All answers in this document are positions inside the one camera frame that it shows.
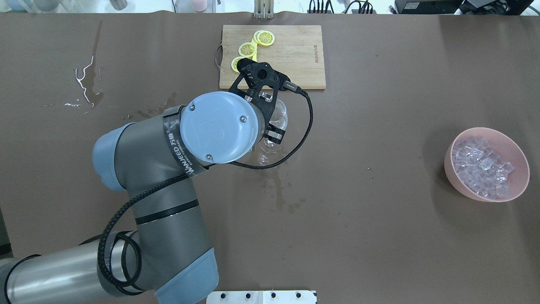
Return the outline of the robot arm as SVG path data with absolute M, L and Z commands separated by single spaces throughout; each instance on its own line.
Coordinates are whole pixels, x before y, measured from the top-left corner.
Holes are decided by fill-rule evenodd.
M 161 115 L 106 133 L 93 148 L 96 173 L 130 199 L 104 231 L 79 246 L 1 263 L 2 304 L 75 304 L 154 290 L 160 304 L 195 304 L 219 273 L 192 183 L 215 164 L 238 162 L 263 138 L 279 144 L 271 123 L 278 92 L 309 95 L 268 63 L 241 58 L 227 92 L 210 92 Z

